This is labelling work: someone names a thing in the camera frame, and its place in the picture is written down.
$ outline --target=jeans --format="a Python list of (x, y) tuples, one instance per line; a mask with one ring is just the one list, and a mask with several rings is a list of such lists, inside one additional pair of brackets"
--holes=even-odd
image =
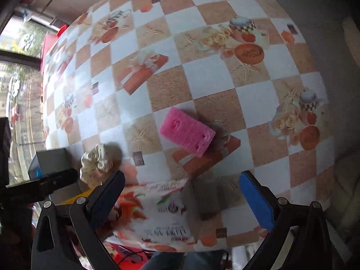
[[(220, 270), (224, 251), (188, 253), (183, 270)], [(140, 270), (177, 270), (184, 253), (155, 252)]]

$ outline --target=beige satin scrunchie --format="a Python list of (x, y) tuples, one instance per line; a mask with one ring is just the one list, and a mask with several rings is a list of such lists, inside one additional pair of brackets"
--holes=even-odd
[(103, 143), (95, 146), (90, 152), (85, 152), (81, 158), (82, 168), (80, 179), (93, 189), (100, 186), (109, 177), (109, 170), (112, 168), (112, 159), (106, 152)]

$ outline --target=bolt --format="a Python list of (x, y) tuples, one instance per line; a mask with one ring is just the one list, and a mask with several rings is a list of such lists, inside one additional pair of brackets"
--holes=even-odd
[(288, 203), (288, 201), (287, 201), (286, 198), (280, 197), (280, 198), (278, 199), (278, 203), (279, 203), (280, 205), (286, 205), (286, 204)]
[(85, 203), (85, 201), (86, 201), (85, 197), (80, 197), (80, 198), (76, 199), (76, 203), (78, 203), (78, 204), (83, 204), (83, 203)]
[(317, 208), (317, 209), (321, 208), (321, 204), (318, 201), (312, 202), (312, 205), (314, 208)]
[(44, 203), (44, 208), (49, 208), (51, 206), (51, 201), (46, 201)]

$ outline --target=gray floor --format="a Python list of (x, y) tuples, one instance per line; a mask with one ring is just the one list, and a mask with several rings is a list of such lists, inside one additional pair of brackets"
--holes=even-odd
[(360, 142), (360, 69), (348, 49), (342, 21), (344, 0), (276, 0), (302, 32), (319, 68), (334, 119), (336, 157), (357, 150)]

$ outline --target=white floral package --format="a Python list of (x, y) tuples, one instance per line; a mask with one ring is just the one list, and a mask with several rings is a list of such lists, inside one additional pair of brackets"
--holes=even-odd
[(200, 218), (190, 180), (125, 187), (112, 223), (120, 240), (140, 243), (188, 244), (197, 241)]

